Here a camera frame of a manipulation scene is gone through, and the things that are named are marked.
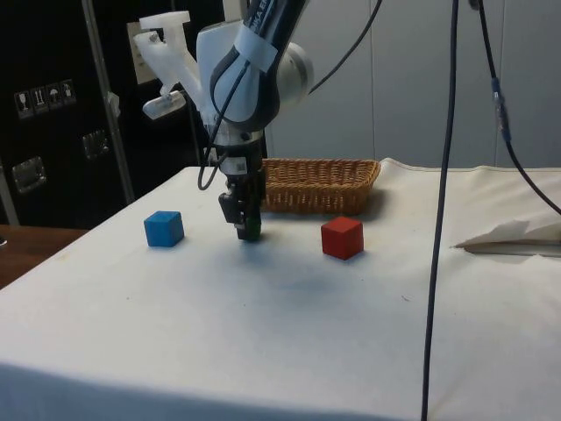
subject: table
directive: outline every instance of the table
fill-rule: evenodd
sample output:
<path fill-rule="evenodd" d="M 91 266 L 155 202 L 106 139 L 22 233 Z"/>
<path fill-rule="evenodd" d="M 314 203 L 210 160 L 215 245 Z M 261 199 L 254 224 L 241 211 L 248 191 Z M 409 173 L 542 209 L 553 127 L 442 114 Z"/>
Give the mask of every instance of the table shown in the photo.
<path fill-rule="evenodd" d="M 79 239 L 87 231 L 0 225 L 0 289 Z"/>
<path fill-rule="evenodd" d="M 188 168 L 0 291 L 0 414 L 17 420 L 418 419 L 439 173 L 382 163 L 366 251 L 321 252 L 328 218 L 269 215 L 244 244 L 224 178 Z M 561 202 L 561 173 L 531 172 Z M 150 249 L 142 221 L 181 211 Z M 509 170 L 453 171 L 433 340 L 433 420 L 558 420 L 561 263 L 454 248 L 557 234 Z"/>

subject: black cable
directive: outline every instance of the black cable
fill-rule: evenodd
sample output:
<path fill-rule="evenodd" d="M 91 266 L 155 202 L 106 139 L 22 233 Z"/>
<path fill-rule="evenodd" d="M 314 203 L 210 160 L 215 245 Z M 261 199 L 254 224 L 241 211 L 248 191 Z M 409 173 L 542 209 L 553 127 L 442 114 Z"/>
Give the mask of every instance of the black cable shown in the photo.
<path fill-rule="evenodd" d="M 268 23 L 268 21 L 270 20 L 270 17 L 271 17 L 271 10 L 274 8 L 274 6 L 275 6 L 275 0 L 268 0 L 268 3 L 266 5 L 266 16 L 265 16 L 264 19 L 262 19 L 261 26 L 257 30 L 257 34 L 259 36 L 263 36 L 263 34 L 265 32 L 265 29 L 266 29 L 266 26 L 267 26 L 267 23 Z M 204 160 L 201 164 L 201 169 L 199 170 L 199 177 L 198 177 L 198 180 L 197 180 L 197 186 L 198 186 L 199 190 L 204 191 L 204 190 L 206 190 L 210 187 L 210 185 L 214 181 L 215 176 L 217 175 L 218 169 L 224 163 L 226 158 L 228 158 L 228 153 L 227 152 L 224 153 L 224 155 L 222 155 L 220 157 L 220 159 L 217 162 L 217 165 L 212 170 L 212 174 L 210 175 L 209 180 L 206 182 L 206 184 L 202 185 L 202 178 L 204 176 L 204 169 L 207 167 L 207 165 L 209 163 L 210 150 L 212 149 L 212 147 L 216 146 L 214 142 L 217 139 L 218 131 L 220 130 L 220 125 L 224 121 L 224 116 L 226 115 L 226 111 L 228 110 L 228 106 L 230 105 L 231 99 L 234 97 L 234 95 L 236 93 L 236 90 L 238 89 L 239 84 L 242 82 L 242 79 L 244 78 L 245 73 L 247 72 L 247 69 L 249 68 L 249 65 L 250 65 L 250 62 L 248 60 L 246 60 L 245 63 L 244 63 L 244 67 L 239 72 L 238 78 L 232 84 L 230 93 L 226 97 L 226 101 L 224 102 L 224 105 L 223 105 L 222 109 L 218 113 L 218 117 L 217 117 L 216 124 L 214 126 L 214 130 L 212 131 L 212 134 L 210 135 L 210 138 L 209 138 L 209 145 L 207 147 L 207 152 L 204 155 Z"/>
<path fill-rule="evenodd" d="M 497 72 L 494 69 L 493 52 L 491 51 L 491 42 L 489 41 L 489 30 L 487 29 L 487 18 L 485 15 L 485 6 L 483 0 L 479 0 L 479 18 L 481 19 L 481 31 L 483 31 L 483 41 L 485 42 L 485 52 L 487 54 L 487 62 L 489 63 L 489 72 L 493 79 L 497 78 Z"/>
<path fill-rule="evenodd" d="M 546 202 L 555 212 L 557 212 L 559 215 L 561 215 L 561 209 L 559 209 L 559 207 L 554 204 L 551 199 L 549 199 L 545 193 L 543 193 L 537 186 L 536 184 L 532 181 L 531 178 L 529 178 L 528 173 L 526 173 L 526 171 L 524 170 L 524 168 L 522 168 L 522 165 L 520 164 L 520 162 L 518 161 L 518 158 L 516 158 L 516 154 L 515 154 L 515 150 L 512 147 L 512 143 L 511 142 L 506 142 L 507 144 L 507 150 L 508 150 L 508 154 L 510 155 L 510 159 L 512 160 L 512 162 L 515 164 L 516 169 L 518 169 L 518 172 L 520 173 L 520 175 L 523 177 L 524 180 L 526 180 L 526 182 L 528 183 L 528 185 L 536 192 L 536 194 L 538 196 L 540 196 L 542 198 L 542 200 L 544 202 Z"/>
<path fill-rule="evenodd" d="M 504 104 L 504 98 L 501 94 L 501 84 L 499 83 L 499 79 L 497 78 L 497 74 L 494 68 L 494 60 L 493 60 L 493 51 L 491 50 L 491 42 L 489 41 L 489 31 L 487 29 L 487 22 L 486 22 L 486 15 L 485 15 L 485 6 L 483 5 L 483 0 L 479 0 L 479 16 L 481 20 L 481 31 L 483 32 L 483 40 L 485 42 L 485 51 L 487 55 L 487 62 L 489 63 L 489 72 L 491 74 L 491 78 L 493 79 L 493 86 L 494 86 L 494 99 L 496 101 L 498 117 L 500 122 L 500 129 L 502 138 L 505 141 L 505 145 L 507 146 L 508 155 L 510 155 L 510 159 L 515 164 L 516 169 L 522 176 L 522 178 L 526 181 L 526 183 L 536 192 L 538 196 L 542 198 L 544 202 L 546 202 L 555 212 L 561 215 L 561 208 L 553 203 L 551 199 L 549 199 L 545 193 L 543 193 L 536 184 L 532 181 L 529 177 L 528 173 L 522 167 L 522 164 L 518 161 L 516 157 L 516 153 L 514 148 L 512 147 L 511 135 L 510 130 L 508 127 L 508 114 L 507 109 Z"/>
<path fill-rule="evenodd" d="M 341 61 L 339 63 L 337 63 L 337 65 L 321 80 L 319 81 L 316 86 L 314 86 L 310 92 L 309 95 L 311 95 L 312 93 L 314 93 L 316 90 L 318 90 L 324 83 L 326 83 L 340 68 L 341 66 L 344 65 L 344 63 L 347 61 L 347 59 L 351 56 L 352 53 L 354 53 L 354 50 L 357 49 L 357 47 L 360 45 L 360 43 L 362 42 L 362 40 L 365 38 L 365 36 L 368 34 L 368 31 L 370 31 L 370 27 L 372 26 L 372 24 L 374 23 L 374 20 L 376 19 L 376 16 L 378 15 L 378 10 L 380 9 L 380 6 L 382 5 L 382 0 L 378 0 L 378 3 L 376 3 L 376 5 L 374 6 L 374 10 L 372 12 L 372 15 L 370 16 L 370 18 L 368 19 L 368 22 L 366 22 L 366 26 L 365 29 L 362 31 L 362 33 L 360 34 L 359 38 L 355 41 L 355 43 L 351 46 L 351 48 L 349 49 L 349 51 L 347 51 L 345 53 L 345 55 L 343 56 L 343 58 L 341 59 Z"/>
<path fill-rule="evenodd" d="M 438 193 L 437 228 L 435 242 L 432 249 L 432 266 L 430 268 L 429 306 L 427 310 L 427 331 L 424 342 L 423 365 L 423 408 L 421 420 L 427 421 L 429 415 L 429 386 L 430 386 L 430 350 L 432 348 L 432 327 L 435 316 L 435 298 L 437 294 L 438 258 L 440 256 L 440 243 L 442 239 L 442 226 L 444 222 L 444 205 L 446 202 L 446 183 L 448 181 L 448 166 L 450 163 L 450 150 L 452 133 L 454 130 L 454 115 L 456 111 L 456 66 L 458 52 L 458 6 L 459 0 L 452 1 L 451 41 L 450 41 L 450 92 L 448 98 L 448 122 L 444 139 L 444 153 L 440 173 L 440 190 Z"/>
<path fill-rule="evenodd" d="M 238 89 L 239 84 L 242 82 L 242 79 L 245 76 L 245 72 L 247 71 L 247 68 L 249 68 L 249 61 L 245 61 L 244 66 L 242 67 L 241 71 L 239 72 L 238 78 L 236 79 L 236 81 L 232 85 L 232 87 L 230 89 L 230 93 L 226 97 L 226 101 L 224 102 L 224 105 L 222 106 L 222 109 L 220 110 L 220 113 L 218 114 L 218 118 L 217 118 L 216 124 L 214 126 L 214 130 L 212 131 L 212 134 L 210 135 L 209 145 L 207 147 L 207 152 L 204 155 L 204 161 L 202 162 L 201 169 L 199 170 L 199 179 L 197 181 L 197 185 L 199 187 L 199 190 L 206 190 L 210 187 L 210 185 L 214 181 L 215 175 L 217 174 L 218 168 L 226 160 L 226 158 L 228 158 L 228 154 L 225 153 L 220 158 L 220 160 L 218 161 L 218 163 L 215 166 L 214 170 L 212 171 L 212 174 L 210 175 L 210 178 L 207 181 L 207 183 L 205 185 L 202 185 L 202 177 L 204 176 L 204 169 L 207 167 L 208 162 L 209 162 L 210 150 L 215 145 L 214 141 L 217 139 L 218 131 L 220 130 L 220 125 L 222 124 L 222 122 L 224 120 L 224 115 L 226 114 L 226 111 L 228 110 L 228 106 L 230 105 L 231 99 L 234 97 L 234 94 L 236 93 L 236 89 Z"/>

